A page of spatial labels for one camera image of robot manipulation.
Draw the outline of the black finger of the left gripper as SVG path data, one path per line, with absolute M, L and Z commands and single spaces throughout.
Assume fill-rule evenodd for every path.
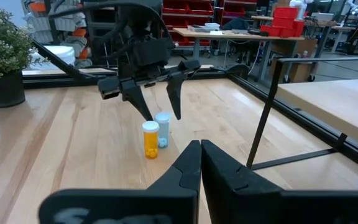
M 186 80 L 186 74 L 172 75 L 166 87 L 168 97 L 177 120 L 181 120 L 181 86 Z
M 142 90 L 133 79 L 121 82 L 121 94 L 122 100 L 128 101 L 146 121 L 153 120 L 149 108 L 144 100 Z

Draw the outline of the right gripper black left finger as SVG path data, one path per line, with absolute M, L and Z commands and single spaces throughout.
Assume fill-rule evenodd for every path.
M 143 190 L 66 189 L 39 207 L 40 224 L 197 224 L 201 144 L 193 140 Z

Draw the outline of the brown cardboard box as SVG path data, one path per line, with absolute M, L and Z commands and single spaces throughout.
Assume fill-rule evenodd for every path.
M 270 66 L 269 76 L 272 77 L 275 70 L 275 64 L 279 57 L 291 56 L 291 53 L 295 52 L 295 58 L 310 58 L 315 52 L 316 44 L 316 39 L 299 40 L 296 46 L 294 41 L 274 40 L 272 44 L 272 64 Z M 306 82 L 311 71 L 311 62 L 292 63 L 288 76 L 291 82 Z

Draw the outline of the green artificial potted plant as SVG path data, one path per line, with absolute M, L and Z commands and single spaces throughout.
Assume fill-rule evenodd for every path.
M 29 32 L 16 27 L 11 17 L 0 9 L 0 108 L 25 102 L 22 71 L 37 51 Z

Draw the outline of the red storage crate stack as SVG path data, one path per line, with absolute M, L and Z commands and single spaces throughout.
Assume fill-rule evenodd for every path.
M 269 37 L 300 37 L 305 22 L 297 19 L 298 12 L 297 7 L 277 7 L 273 12 L 272 23 L 260 26 L 261 33 Z

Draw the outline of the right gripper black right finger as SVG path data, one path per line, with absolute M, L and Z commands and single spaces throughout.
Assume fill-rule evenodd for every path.
M 211 141 L 201 147 L 212 224 L 358 224 L 358 191 L 285 190 Z

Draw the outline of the small amber pill bottle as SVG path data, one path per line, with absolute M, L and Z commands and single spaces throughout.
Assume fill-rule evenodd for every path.
M 145 157 L 155 159 L 158 156 L 159 125 L 155 121 L 146 121 L 142 124 L 144 134 Z

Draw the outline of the red bin shelving rack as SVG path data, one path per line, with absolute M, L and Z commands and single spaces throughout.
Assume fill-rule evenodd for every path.
M 221 26 L 234 18 L 247 22 L 256 15 L 257 0 L 163 0 L 162 18 L 179 48 L 192 47 L 194 37 L 183 37 L 174 28 L 215 22 Z

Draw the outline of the black shelf side frame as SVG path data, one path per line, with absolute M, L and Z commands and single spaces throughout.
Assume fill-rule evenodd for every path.
M 278 81 L 281 74 L 282 67 L 285 63 L 298 63 L 298 62 L 328 62 L 328 61 L 358 61 L 358 57 L 338 57 L 338 58 L 280 58 L 277 60 L 277 65 L 273 74 L 272 83 L 270 86 L 269 93 L 265 99 L 265 106 L 263 108 L 259 124 L 256 130 L 256 134 L 251 146 L 250 154 L 248 156 L 246 166 L 252 170 L 266 169 L 269 167 L 280 166 L 289 164 L 292 162 L 299 162 L 315 157 L 326 156 L 332 153 L 339 152 L 346 156 L 350 160 L 358 164 L 358 149 L 355 146 L 351 146 L 346 143 L 347 135 L 341 133 L 341 135 L 334 140 L 329 135 L 329 131 L 325 130 L 322 126 L 318 126 L 316 123 L 310 121 L 308 118 L 304 118 L 301 115 L 296 115 L 295 110 L 285 106 L 283 103 L 275 101 L 275 95 L 278 90 Z M 282 112 L 287 118 L 290 118 L 297 125 L 305 128 L 311 134 L 320 138 L 320 140 L 327 140 L 331 145 L 330 149 L 323 149 L 320 151 L 308 152 L 306 154 L 299 154 L 290 157 L 284 157 L 281 159 L 275 159 L 272 161 L 261 162 L 254 164 L 254 159 L 260 144 L 260 140 L 272 107 L 276 107 L 279 112 Z

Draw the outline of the wooden shelf board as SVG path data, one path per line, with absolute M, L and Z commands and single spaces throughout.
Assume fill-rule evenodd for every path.
M 277 96 L 358 141 L 358 79 L 279 84 Z

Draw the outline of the wooden work table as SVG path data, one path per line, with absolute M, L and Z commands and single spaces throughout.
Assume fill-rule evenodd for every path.
M 194 32 L 186 28 L 173 28 L 173 31 L 180 34 L 183 37 L 194 37 L 195 43 L 193 45 L 193 56 L 195 59 L 198 59 L 200 56 L 200 39 L 209 39 L 209 40 L 252 40 L 265 42 L 265 48 L 261 59 L 261 65 L 259 66 L 259 71 L 254 80 L 257 82 L 265 78 L 267 64 L 269 60 L 270 53 L 272 51 L 272 41 L 273 40 L 284 40 L 293 42 L 293 47 L 296 48 L 298 41 L 304 40 L 304 37 L 264 37 L 260 35 L 251 35 L 251 34 L 235 34 L 231 30 L 224 31 L 213 31 L 212 33 L 207 32 Z

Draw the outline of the small blue pill bottle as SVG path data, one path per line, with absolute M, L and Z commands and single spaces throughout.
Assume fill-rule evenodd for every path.
M 155 115 L 154 121 L 156 121 L 159 125 L 159 131 L 158 131 L 159 148 L 166 148 L 169 145 L 170 120 L 171 120 L 170 113 L 161 112 Z

